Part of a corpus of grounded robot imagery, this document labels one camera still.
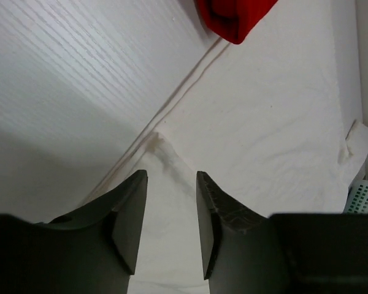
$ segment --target white sheet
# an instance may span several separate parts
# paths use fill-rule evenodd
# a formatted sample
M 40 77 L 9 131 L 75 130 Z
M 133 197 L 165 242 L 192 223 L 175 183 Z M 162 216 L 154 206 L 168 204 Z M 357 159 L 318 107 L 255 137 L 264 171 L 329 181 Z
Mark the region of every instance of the white sheet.
M 129 293 L 208 293 L 196 170 L 264 216 L 343 210 L 368 152 L 368 129 L 357 123 L 345 141 L 343 122 L 360 119 L 341 108 L 344 77 L 356 72 L 339 75 L 331 2 L 281 0 L 242 45 L 217 45 L 221 55 L 184 85 L 183 98 L 156 127 L 158 137 L 139 149 L 145 154 L 122 166 L 110 188 L 129 167 L 150 177 Z

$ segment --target red cloth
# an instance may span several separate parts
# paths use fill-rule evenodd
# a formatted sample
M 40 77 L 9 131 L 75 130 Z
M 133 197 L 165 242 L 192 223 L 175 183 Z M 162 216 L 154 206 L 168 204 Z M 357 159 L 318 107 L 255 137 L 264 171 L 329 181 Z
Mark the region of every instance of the red cloth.
M 277 1 L 197 0 L 197 4 L 211 30 L 229 42 L 240 44 Z

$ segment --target basket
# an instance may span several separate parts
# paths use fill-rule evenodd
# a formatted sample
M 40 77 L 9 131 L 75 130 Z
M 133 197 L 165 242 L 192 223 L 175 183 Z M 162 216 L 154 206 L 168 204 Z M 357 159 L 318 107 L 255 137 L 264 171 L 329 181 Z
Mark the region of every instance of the basket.
M 368 181 L 353 184 L 344 213 L 368 213 Z

